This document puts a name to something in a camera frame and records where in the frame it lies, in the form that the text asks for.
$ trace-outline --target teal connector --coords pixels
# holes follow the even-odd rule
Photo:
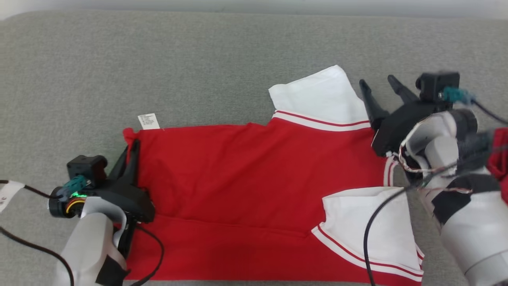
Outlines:
[[[442,97],[442,99],[444,101],[462,102],[462,103],[464,103],[466,105],[471,105],[471,102],[475,98],[476,97],[474,96],[474,94],[470,93],[467,90],[450,88],[450,87],[446,87],[443,90],[443,97]]]

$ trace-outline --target clothing tag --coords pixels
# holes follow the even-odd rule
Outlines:
[[[157,122],[157,117],[155,117],[155,113],[140,115],[138,116],[138,119],[143,130],[160,128]]]
[[[2,189],[0,189],[0,213],[7,207],[14,195],[23,187],[24,184],[9,181]]]

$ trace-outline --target red cloth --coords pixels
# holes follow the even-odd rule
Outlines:
[[[494,133],[494,148],[501,146],[508,146],[508,128],[496,129]],[[499,180],[501,197],[508,204],[508,149],[492,153],[487,169]]]
[[[154,279],[369,282],[362,258],[345,260],[311,230],[325,221],[323,197],[387,185],[393,166],[370,147],[368,122],[283,114],[267,126],[124,131],[128,144],[140,140],[138,185],[155,205],[145,227],[166,246]],[[135,232],[128,279],[150,273],[160,253]],[[388,268],[374,271],[376,283],[421,284],[421,273]]]

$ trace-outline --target red and white t-shirt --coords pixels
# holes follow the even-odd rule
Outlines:
[[[363,231],[396,191],[394,162],[377,157],[363,103],[338,66],[276,85],[267,126],[126,129],[141,144],[138,185],[166,247],[159,280],[368,282]],[[136,232],[128,278],[153,270],[158,244]],[[405,196],[369,235],[377,283],[419,285],[423,254]]]

